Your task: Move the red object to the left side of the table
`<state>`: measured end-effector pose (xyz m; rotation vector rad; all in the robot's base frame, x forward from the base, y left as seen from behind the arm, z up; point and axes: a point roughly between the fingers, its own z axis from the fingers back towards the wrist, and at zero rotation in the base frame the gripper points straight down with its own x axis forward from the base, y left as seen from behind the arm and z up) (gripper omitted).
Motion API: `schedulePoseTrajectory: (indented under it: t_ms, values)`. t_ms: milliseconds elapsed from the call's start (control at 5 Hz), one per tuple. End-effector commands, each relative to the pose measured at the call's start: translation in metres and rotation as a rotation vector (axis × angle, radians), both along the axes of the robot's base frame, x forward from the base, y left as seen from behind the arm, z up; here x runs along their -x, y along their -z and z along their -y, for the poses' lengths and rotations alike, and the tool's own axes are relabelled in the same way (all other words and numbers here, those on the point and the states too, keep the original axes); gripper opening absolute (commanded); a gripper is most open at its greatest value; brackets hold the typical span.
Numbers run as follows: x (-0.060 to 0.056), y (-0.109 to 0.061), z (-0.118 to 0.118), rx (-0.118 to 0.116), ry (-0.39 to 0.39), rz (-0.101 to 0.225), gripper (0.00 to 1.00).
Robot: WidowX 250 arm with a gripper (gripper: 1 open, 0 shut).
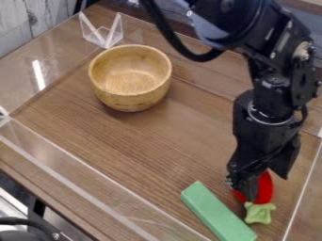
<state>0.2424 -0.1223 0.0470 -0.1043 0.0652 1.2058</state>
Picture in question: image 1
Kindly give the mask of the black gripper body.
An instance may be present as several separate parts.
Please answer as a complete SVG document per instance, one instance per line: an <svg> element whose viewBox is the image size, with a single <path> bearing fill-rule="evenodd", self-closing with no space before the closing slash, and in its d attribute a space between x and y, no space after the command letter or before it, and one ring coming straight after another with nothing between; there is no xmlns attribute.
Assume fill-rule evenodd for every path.
<svg viewBox="0 0 322 241"><path fill-rule="evenodd" d="M269 116L254 103L254 91L242 93L233 105L233 135L237 148L226 165L229 175L260 175L268 170L274 156L300 136L302 121L292 111L284 117Z"/></svg>

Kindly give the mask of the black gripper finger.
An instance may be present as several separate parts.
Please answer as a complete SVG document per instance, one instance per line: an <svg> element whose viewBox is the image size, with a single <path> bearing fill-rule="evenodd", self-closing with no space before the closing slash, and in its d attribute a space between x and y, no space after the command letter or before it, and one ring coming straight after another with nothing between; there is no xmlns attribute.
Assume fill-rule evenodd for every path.
<svg viewBox="0 0 322 241"><path fill-rule="evenodd" d="M274 156L269 168L285 180L289 179L290 171L301 151L301 136L296 136L286 144L282 151Z"/></svg>
<svg viewBox="0 0 322 241"><path fill-rule="evenodd" d="M260 177L258 173L244 175L242 173L233 173L229 175L230 186L240 191L248 201L256 201L260 193Z"/></svg>

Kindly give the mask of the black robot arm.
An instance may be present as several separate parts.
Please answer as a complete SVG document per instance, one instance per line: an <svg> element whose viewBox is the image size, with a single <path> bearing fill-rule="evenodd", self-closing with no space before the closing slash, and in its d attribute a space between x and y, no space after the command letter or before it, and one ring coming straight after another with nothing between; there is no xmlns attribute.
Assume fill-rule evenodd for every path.
<svg viewBox="0 0 322 241"><path fill-rule="evenodd" d="M289 177L308 103L322 86L314 79L312 32L276 0L185 1L201 40L218 50L240 50L248 60L253 88L233 104L237 149L226 179L256 201L266 170Z"/></svg>

